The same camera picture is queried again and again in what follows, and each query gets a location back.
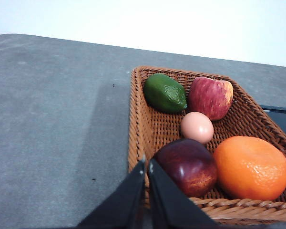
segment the wicker basket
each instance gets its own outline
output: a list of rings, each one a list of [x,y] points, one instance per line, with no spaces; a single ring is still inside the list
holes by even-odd
[[[234,96],[227,115],[213,121],[214,137],[207,149],[214,152],[226,138],[235,135],[255,136],[264,139],[286,156],[286,134],[263,109],[231,78],[209,73],[156,68],[137,67],[131,77],[130,128],[129,128],[129,171],[143,155],[147,162],[166,143],[181,138],[180,122],[185,111],[179,114],[164,114],[149,107],[143,95],[145,80],[154,73],[164,73],[182,84],[188,94],[193,79],[204,76],[231,82]],[[148,205],[149,181],[145,177],[146,204]],[[230,199],[219,187],[214,187],[203,198],[190,198],[206,214],[222,224],[269,224],[286,221],[286,189],[275,201],[251,199]]]

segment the apple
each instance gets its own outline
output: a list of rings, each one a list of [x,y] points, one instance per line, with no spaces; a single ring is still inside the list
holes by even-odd
[[[153,157],[188,197],[201,197],[216,183],[215,160],[196,140],[175,140],[163,146]]]
[[[197,77],[188,95],[189,111],[205,114],[211,121],[222,119],[228,112],[233,98],[233,86],[226,80]]]

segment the white wall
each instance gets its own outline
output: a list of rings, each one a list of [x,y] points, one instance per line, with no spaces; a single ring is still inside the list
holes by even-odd
[[[4,33],[286,66],[286,0],[0,0]]]

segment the black object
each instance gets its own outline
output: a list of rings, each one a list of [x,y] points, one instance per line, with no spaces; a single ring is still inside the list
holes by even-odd
[[[276,106],[261,106],[286,134],[286,108]]]

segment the orange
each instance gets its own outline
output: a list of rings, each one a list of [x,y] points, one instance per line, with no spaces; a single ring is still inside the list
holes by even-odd
[[[286,158],[256,137],[234,136],[215,150],[218,183],[233,198],[274,200],[286,188]]]

